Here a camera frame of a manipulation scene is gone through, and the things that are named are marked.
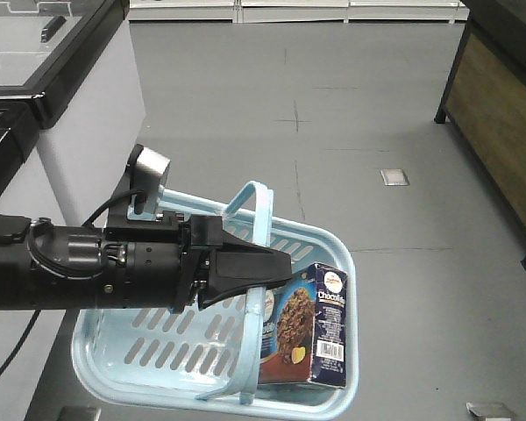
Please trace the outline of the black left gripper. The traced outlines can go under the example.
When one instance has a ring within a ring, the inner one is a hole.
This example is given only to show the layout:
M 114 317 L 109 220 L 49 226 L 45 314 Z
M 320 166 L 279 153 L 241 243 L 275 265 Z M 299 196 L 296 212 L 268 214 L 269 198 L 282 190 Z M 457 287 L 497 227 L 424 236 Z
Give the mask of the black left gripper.
M 219 216 L 184 220 L 165 210 L 160 220 L 140 220 L 112 211 L 101 246 L 107 256 L 97 278 L 101 309 L 182 312 L 199 293 L 204 310 L 248 289 L 275 289 L 292 278 L 288 253 L 224 231 Z

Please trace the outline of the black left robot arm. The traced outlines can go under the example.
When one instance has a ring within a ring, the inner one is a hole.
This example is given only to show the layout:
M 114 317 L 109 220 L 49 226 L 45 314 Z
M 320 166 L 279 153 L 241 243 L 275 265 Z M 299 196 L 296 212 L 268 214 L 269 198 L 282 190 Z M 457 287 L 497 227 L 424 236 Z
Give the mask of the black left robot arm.
M 0 310 L 206 309 L 292 277 L 289 254 L 244 241 L 219 216 L 104 228 L 0 215 Z

